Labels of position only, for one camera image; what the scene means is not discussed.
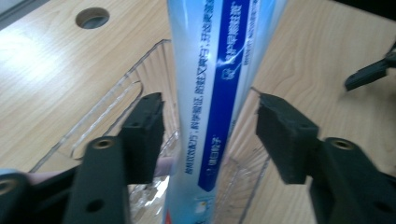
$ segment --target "black clamp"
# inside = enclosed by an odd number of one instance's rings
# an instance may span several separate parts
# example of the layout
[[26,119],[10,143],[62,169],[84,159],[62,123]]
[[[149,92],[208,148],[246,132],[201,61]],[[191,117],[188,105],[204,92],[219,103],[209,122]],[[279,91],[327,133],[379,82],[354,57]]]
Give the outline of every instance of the black clamp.
[[362,85],[372,83],[387,75],[388,68],[396,67],[396,42],[385,55],[385,58],[370,64],[346,79],[347,91],[354,90]]
[[396,223],[396,178],[377,171],[350,141],[318,140],[318,130],[285,100],[261,94],[256,134],[286,184],[312,176],[319,224]]
[[37,185],[0,175],[0,224],[130,223],[127,185],[152,182],[163,142],[160,93],[143,97],[118,136],[92,140],[82,164]]

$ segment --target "tube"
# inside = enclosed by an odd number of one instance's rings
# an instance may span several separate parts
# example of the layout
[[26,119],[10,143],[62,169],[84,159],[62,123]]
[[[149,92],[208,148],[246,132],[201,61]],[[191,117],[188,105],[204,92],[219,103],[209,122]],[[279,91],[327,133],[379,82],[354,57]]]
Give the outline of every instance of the tube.
[[287,0],[168,0],[181,150],[163,223],[210,223],[228,138]]

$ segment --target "wood grain surface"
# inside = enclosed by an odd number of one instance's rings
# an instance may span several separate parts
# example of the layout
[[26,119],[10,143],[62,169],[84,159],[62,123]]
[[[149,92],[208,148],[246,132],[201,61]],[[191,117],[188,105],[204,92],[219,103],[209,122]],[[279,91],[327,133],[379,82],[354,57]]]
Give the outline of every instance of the wood grain surface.
[[[109,22],[77,27],[88,7],[105,8]],[[331,1],[290,0],[254,87],[297,107],[321,139],[355,142],[379,170],[396,175],[395,71],[343,88],[349,75],[383,58],[395,36],[393,21]],[[0,31],[0,167],[32,169],[164,38],[164,0],[52,0]],[[307,187],[283,185],[271,163],[246,223],[315,223]]]

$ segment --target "transparent container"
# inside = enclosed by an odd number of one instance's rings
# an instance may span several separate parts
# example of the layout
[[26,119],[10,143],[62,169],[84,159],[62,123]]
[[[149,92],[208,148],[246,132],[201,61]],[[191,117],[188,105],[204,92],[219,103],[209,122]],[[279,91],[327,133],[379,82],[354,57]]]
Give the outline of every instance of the transparent container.
[[[78,165],[85,146],[103,135],[117,135],[138,100],[161,92],[165,101],[165,134],[160,157],[179,150],[177,87],[170,40],[146,53],[122,79],[36,165],[33,172],[62,170]],[[238,118],[222,161],[213,223],[242,223],[261,183],[269,156],[255,134],[259,95],[251,91]],[[152,184],[129,186],[133,223],[161,223],[169,176]]]

